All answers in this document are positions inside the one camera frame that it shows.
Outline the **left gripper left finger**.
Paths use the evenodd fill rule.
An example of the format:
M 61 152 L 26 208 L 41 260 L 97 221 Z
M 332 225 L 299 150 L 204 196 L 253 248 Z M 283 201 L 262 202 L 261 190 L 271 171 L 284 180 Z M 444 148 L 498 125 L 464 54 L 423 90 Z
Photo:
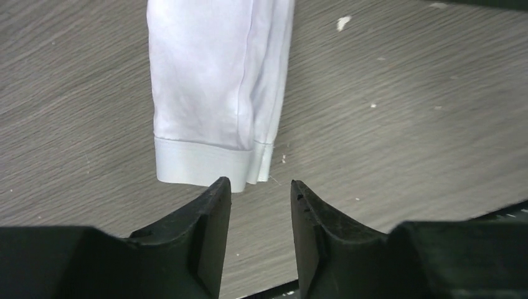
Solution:
M 1 228 L 2 298 L 218 298 L 230 181 L 129 237 L 88 226 Z

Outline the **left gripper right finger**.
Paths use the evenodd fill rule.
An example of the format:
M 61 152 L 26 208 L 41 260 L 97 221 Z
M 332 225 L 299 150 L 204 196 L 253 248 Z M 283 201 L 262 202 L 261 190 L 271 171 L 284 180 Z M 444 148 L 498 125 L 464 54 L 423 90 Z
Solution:
M 301 298 L 526 298 L 527 222 L 405 221 L 385 234 L 291 183 Z

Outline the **white black-trimmed underwear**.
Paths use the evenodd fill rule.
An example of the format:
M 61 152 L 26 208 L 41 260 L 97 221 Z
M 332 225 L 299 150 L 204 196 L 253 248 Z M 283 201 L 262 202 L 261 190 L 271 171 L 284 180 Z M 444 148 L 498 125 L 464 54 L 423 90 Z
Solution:
M 295 2 L 149 1 L 156 174 L 231 190 L 269 178 Z

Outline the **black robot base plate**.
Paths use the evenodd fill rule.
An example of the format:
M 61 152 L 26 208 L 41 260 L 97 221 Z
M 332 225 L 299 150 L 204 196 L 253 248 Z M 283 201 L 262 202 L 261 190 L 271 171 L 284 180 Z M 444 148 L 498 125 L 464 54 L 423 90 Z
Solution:
M 527 199 L 473 218 L 479 221 L 527 222 Z M 293 280 L 267 290 L 243 297 L 243 299 L 289 299 L 300 298 L 299 282 Z

